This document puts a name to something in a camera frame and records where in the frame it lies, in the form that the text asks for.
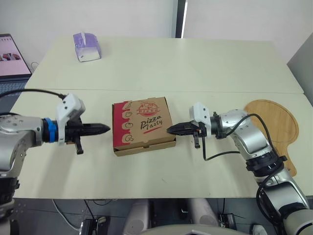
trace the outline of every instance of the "laptop screen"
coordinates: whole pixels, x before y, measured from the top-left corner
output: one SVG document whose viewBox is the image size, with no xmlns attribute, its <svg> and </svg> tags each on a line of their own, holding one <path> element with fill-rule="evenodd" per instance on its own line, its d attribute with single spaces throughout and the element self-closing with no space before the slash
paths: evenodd
<svg viewBox="0 0 313 235">
<path fill-rule="evenodd" d="M 10 34 L 0 34 L 0 78 L 31 75 Z"/>
</svg>

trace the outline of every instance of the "blue ring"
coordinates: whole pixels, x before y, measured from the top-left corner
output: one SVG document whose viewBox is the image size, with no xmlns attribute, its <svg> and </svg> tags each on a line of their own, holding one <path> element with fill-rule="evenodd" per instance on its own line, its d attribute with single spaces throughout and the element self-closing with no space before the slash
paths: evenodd
<svg viewBox="0 0 313 235">
<path fill-rule="evenodd" d="M 51 121 L 49 118 L 45 118 L 48 123 L 48 131 L 49 131 L 49 143 L 55 142 L 55 131 L 57 130 L 57 126 Z"/>
</svg>

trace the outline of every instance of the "tissue box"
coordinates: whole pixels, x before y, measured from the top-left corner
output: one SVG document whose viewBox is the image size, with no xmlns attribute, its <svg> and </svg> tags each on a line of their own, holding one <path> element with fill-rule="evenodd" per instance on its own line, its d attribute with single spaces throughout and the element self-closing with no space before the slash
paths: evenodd
<svg viewBox="0 0 313 235">
<path fill-rule="evenodd" d="M 75 51 L 80 62 L 101 58 L 97 37 L 92 33 L 77 33 L 73 35 Z"/>
<path fill-rule="evenodd" d="M 165 97 L 113 104 L 113 150 L 117 156 L 174 147 L 166 129 L 172 119 Z"/>
</svg>

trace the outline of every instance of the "laptop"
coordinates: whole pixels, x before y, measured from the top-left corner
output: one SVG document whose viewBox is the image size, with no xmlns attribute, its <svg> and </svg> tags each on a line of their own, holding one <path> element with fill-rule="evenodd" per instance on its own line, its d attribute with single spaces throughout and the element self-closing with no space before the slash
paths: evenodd
<svg viewBox="0 0 313 235">
<path fill-rule="evenodd" d="M 31 77 L 19 49 L 10 34 L 0 34 L 0 93 L 23 89 Z M 0 99 L 0 113 L 9 112 L 20 94 Z"/>
</svg>

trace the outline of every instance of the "purple tissue box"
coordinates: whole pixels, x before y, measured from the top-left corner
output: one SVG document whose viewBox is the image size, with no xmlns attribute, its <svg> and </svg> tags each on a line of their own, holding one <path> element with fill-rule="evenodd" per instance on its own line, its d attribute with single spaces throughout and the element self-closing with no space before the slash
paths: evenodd
<svg viewBox="0 0 313 235">
<path fill-rule="evenodd" d="M 80 62 L 101 58 L 101 50 L 97 37 L 92 33 L 77 33 L 73 35 L 75 51 Z"/>
</svg>

